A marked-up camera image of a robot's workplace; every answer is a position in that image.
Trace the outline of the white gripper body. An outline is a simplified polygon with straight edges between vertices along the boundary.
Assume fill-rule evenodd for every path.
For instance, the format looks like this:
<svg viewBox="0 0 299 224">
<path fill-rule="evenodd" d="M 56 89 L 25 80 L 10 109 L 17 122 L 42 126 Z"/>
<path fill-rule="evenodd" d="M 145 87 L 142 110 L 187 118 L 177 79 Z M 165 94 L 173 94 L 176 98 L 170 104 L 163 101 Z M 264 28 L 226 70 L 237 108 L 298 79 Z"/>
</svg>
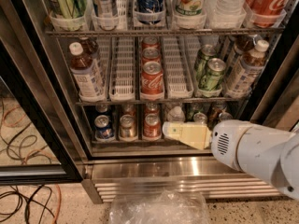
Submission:
<svg viewBox="0 0 299 224">
<path fill-rule="evenodd" d="M 211 151 L 221 163 L 240 171 L 237 148 L 242 136 L 252 127 L 248 121 L 229 119 L 218 123 L 212 132 Z"/>
</svg>

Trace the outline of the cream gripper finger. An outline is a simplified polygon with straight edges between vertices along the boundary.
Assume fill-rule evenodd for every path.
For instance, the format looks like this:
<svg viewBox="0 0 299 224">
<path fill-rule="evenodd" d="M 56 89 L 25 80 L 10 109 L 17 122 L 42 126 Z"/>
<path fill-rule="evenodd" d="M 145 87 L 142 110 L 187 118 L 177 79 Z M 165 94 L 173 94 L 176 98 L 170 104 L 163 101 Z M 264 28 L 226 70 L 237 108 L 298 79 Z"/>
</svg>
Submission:
<svg viewBox="0 0 299 224">
<path fill-rule="evenodd" d="M 209 147 L 211 131 L 205 124 L 198 122 L 165 122 L 165 138 L 177 140 L 182 144 L 203 150 Z"/>
</svg>

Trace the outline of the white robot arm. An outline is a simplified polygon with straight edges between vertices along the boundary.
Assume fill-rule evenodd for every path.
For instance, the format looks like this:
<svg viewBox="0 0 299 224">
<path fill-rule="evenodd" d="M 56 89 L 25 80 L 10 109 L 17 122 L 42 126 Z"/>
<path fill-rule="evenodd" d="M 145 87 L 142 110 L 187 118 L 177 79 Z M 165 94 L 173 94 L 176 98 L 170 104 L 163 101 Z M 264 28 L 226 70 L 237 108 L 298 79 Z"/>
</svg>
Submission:
<svg viewBox="0 0 299 224">
<path fill-rule="evenodd" d="M 196 122 L 165 122 L 163 134 L 194 148 L 208 142 L 219 162 L 299 199 L 299 133 L 228 119 L 210 133 Z"/>
</svg>

